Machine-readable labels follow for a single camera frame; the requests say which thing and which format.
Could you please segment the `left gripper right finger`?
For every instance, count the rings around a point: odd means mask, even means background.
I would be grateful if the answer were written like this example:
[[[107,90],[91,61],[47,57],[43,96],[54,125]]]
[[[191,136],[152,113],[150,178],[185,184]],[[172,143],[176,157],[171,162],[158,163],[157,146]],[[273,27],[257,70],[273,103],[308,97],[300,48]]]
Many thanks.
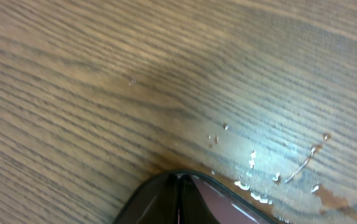
[[[178,208],[180,224],[220,224],[187,174],[179,178]]]

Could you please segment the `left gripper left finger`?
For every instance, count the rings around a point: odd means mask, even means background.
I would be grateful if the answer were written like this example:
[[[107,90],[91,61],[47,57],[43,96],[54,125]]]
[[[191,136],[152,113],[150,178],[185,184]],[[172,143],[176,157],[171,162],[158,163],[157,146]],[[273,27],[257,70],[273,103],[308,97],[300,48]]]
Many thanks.
[[[177,175],[155,176],[132,194],[116,217],[116,224],[174,224],[179,222]]]

